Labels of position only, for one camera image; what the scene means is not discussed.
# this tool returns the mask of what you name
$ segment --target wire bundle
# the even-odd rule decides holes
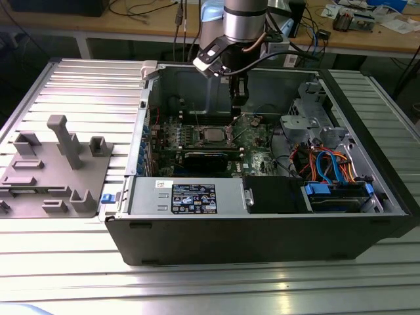
[[[340,183],[346,184],[348,182],[356,182],[352,174],[351,160],[340,152],[335,152],[324,147],[315,147],[309,151],[309,163],[301,169],[299,174],[302,176],[305,173],[305,170],[310,168],[310,173],[308,174],[307,179],[315,182],[318,177],[321,177],[323,179],[322,182],[333,184],[333,181],[327,177],[331,167],[328,167],[325,172],[322,172],[322,159],[331,160],[331,166],[333,167],[335,178]]]
[[[324,59],[324,56],[326,54],[326,47],[328,46],[328,40],[323,39],[322,42],[324,43],[324,46],[322,47],[322,49],[319,52],[316,52],[316,49],[319,46],[319,38],[316,34],[318,34],[320,29],[319,29],[318,24],[312,18],[312,14],[308,10],[308,8],[305,7],[304,9],[308,13],[309,17],[302,16],[303,20],[301,20],[301,26],[304,26],[306,28],[306,32],[307,32],[309,38],[311,39],[311,43],[308,46],[308,49],[306,50],[306,53],[309,53],[311,47],[314,47],[313,51],[312,51],[313,56],[320,56],[322,54],[322,57],[320,58],[320,62],[318,64],[318,66],[320,66],[320,64],[321,64],[321,62]],[[301,64],[302,64],[302,66],[305,65],[305,60],[304,59],[300,59],[299,62],[297,63],[297,65],[296,65],[296,67],[299,67]]]

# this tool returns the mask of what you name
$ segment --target barcode sticker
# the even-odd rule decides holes
[[[294,68],[297,61],[297,56],[294,54],[288,54],[284,60],[284,66],[288,68]]]
[[[172,188],[173,180],[157,180],[156,188]]]

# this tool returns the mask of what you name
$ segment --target motherboard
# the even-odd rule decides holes
[[[242,114],[228,125],[168,117],[152,127],[154,176],[278,175],[269,145],[272,129],[262,116],[251,114]]]

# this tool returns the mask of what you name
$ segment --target warning label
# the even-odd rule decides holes
[[[172,185],[171,211],[176,215],[217,213],[215,185]]]

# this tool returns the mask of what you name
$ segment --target connector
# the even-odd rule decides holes
[[[182,20],[184,19],[184,9],[181,4],[178,6],[177,15],[175,15],[175,25],[181,26]]]
[[[318,39],[322,39],[324,41],[328,41],[329,40],[329,36],[331,36],[331,32],[330,31],[325,31],[325,30],[323,30],[321,28],[316,32],[316,37]]]

